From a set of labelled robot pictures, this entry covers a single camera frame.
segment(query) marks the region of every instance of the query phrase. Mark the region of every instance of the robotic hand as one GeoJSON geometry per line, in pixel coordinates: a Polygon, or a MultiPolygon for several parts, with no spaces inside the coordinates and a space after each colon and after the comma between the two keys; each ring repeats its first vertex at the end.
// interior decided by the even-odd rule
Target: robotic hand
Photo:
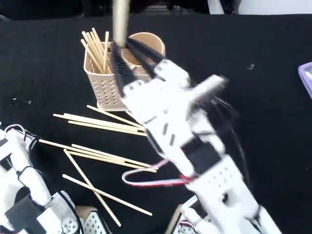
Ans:
{"type": "Polygon", "coordinates": [[[7,160],[11,167],[6,170],[0,166],[1,233],[74,234],[82,225],[69,196],[64,191],[51,196],[41,174],[32,167],[29,152],[36,141],[20,125],[0,130],[0,162],[7,160]],[[17,192],[24,186],[30,195],[15,203],[17,192]]]}
{"type": "MultiPolygon", "coordinates": [[[[243,182],[242,174],[226,154],[202,108],[224,88],[227,80],[213,75],[191,87],[186,71],[145,44],[127,39],[126,48],[152,79],[147,83],[137,79],[115,44],[112,65],[122,101],[145,127],[150,143],[164,158],[155,167],[170,161],[183,175],[182,179],[167,183],[128,183],[135,186],[185,184],[195,196],[181,211],[200,234],[280,234],[270,215],[258,205],[243,182]],[[195,208],[198,201],[203,212],[195,208]]],[[[139,171],[142,169],[125,173],[123,180],[139,171]]]]}

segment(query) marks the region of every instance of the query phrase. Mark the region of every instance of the beige utensil holder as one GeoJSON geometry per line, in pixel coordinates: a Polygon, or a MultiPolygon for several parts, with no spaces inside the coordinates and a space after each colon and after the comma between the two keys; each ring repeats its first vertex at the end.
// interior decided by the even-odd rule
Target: beige utensil holder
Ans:
{"type": "MultiPolygon", "coordinates": [[[[110,48],[112,42],[108,43],[110,59],[110,48]]],[[[100,74],[98,68],[93,64],[89,54],[85,51],[83,69],[87,73],[93,92],[97,98],[97,107],[104,111],[125,111],[127,108],[122,104],[119,90],[115,84],[114,74],[100,74]]]]}

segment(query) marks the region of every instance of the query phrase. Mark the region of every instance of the purple container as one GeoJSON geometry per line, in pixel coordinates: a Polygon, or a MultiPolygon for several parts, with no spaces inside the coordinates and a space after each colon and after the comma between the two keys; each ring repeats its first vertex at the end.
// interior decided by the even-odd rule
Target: purple container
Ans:
{"type": "Polygon", "coordinates": [[[300,78],[312,98],[312,62],[301,65],[298,68],[300,78]]]}

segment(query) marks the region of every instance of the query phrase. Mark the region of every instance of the red and white wire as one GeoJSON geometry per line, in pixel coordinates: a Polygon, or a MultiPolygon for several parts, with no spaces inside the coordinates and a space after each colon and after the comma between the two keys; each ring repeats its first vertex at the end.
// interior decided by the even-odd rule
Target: red and white wire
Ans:
{"type": "Polygon", "coordinates": [[[148,168],[141,168],[141,169],[135,169],[131,171],[127,171],[124,174],[122,174],[122,180],[126,184],[136,186],[136,187],[160,187],[160,186],[176,186],[176,185],[183,185],[187,184],[190,182],[193,178],[187,178],[187,177],[182,177],[181,179],[166,179],[166,180],[154,180],[154,181],[144,181],[144,182],[131,182],[127,181],[127,177],[129,175],[133,175],[135,173],[139,172],[146,172],[150,171],[153,169],[157,169],[168,163],[169,161],[167,159],[163,159],[159,163],[152,165],[151,167],[148,168]]]}

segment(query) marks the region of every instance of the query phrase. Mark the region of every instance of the white cable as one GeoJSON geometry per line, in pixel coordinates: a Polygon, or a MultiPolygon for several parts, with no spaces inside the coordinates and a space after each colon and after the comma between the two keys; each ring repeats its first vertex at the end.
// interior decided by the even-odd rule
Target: white cable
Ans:
{"type": "Polygon", "coordinates": [[[7,126],[7,127],[4,129],[4,136],[7,137],[7,132],[8,132],[11,128],[14,128],[14,127],[19,127],[19,128],[21,129],[21,131],[23,132],[23,137],[25,138],[25,136],[26,136],[26,131],[25,131],[25,129],[23,128],[23,126],[21,126],[20,124],[12,124],[12,125],[7,126]]]}

